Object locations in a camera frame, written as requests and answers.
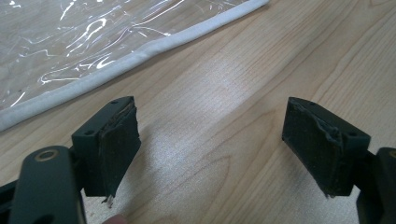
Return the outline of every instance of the clear plastic sheet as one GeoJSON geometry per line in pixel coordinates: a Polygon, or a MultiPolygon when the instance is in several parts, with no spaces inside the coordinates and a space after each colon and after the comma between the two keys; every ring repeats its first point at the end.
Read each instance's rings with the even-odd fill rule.
{"type": "Polygon", "coordinates": [[[0,2],[0,110],[116,63],[245,0],[0,2]]]}

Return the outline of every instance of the plastic bag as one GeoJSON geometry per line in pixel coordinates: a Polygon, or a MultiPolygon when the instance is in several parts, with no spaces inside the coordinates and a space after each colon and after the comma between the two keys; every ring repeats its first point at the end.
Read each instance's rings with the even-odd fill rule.
{"type": "MultiPolygon", "coordinates": [[[[2,1],[0,115],[2,110],[9,114],[11,107],[37,96],[43,101],[43,96],[50,97],[54,90],[86,76],[95,76],[97,71],[133,55],[147,43],[180,33],[244,2],[2,1]]],[[[256,2],[252,3],[255,6],[243,10],[241,16],[266,3],[249,2],[256,2]]]]}

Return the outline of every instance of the screw hole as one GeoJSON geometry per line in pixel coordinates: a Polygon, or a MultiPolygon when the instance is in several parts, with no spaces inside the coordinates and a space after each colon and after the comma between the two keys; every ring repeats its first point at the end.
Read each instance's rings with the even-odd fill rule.
{"type": "Polygon", "coordinates": [[[49,161],[52,160],[53,158],[55,158],[56,156],[58,156],[58,150],[56,149],[49,149],[49,150],[45,150],[40,152],[39,154],[37,154],[35,156],[35,160],[36,161],[49,161]]]}
{"type": "Polygon", "coordinates": [[[93,130],[89,130],[89,131],[85,132],[84,134],[85,134],[85,135],[91,135],[91,134],[93,134],[93,133],[94,133],[93,130]]]}
{"type": "Polygon", "coordinates": [[[35,220],[33,224],[51,224],[53,223],[54,216],[53,215],[44,215],[35,220]]]}

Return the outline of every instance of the wooden table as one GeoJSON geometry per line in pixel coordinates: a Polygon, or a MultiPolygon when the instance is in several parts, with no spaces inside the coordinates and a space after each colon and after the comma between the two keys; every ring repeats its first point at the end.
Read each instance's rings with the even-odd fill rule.
{"type": "Polygon", "coordinates": [[[112,99],[133,95],[142,147],[111,209],[89,223],[357,223],[281,141],[289,96],[315,101],[396,147],[396,1],[273,0],[106,85],[0,133],[0,184],[112,99]]]}

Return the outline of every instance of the black plastic part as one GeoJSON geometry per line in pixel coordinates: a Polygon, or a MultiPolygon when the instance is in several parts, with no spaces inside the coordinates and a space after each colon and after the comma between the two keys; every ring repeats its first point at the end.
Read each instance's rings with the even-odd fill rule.
{"type": "Polygon", "coordinates": [[[87,196],[115,196],[141,142],[134,97],[114,100],[72,135],[73,153],[87,196]]]}
{"type": "Polygon", "coordinates": [[[356,201],[358,207],[360,224],[378,224],[384,214],[384,208],[381,203],[373,203],[373,201],[361,192],[356,201]]]}
{"type": "Polygon", "coordinates": [[[45,147],[25,158],[9,223],[86,223],[69,153],[45,147]]]}
{"type": "Polygon", "coordinates": [[[361,195],[364,194],[364,196],[361,196],[362,200],[375,204],[377,212],[374,213],[382,213],[382,203],[373,169],[376,160],[377,156],[367,151],[366,157],[355,161],[351,178],[356,187],[361,190],[361,195]]]}
{"type": "Polygon", "coordinates": [[[282,139],[303,162],[320,189],[347,196],[353,166],[364,158],[370,136],[315,103],[289,98],[282,139]]]}
{"type": "Polygon", "coordinates": [[[17,181],[13,181],[0,187],[0,223],[8,222],[16,186],[17,181]]]}
{"type": "Polygon", "coordinates": [[[376,156],[375,180],[384,208],[380,223],[396,223],[396,148],[382,147],[376,156]]]}

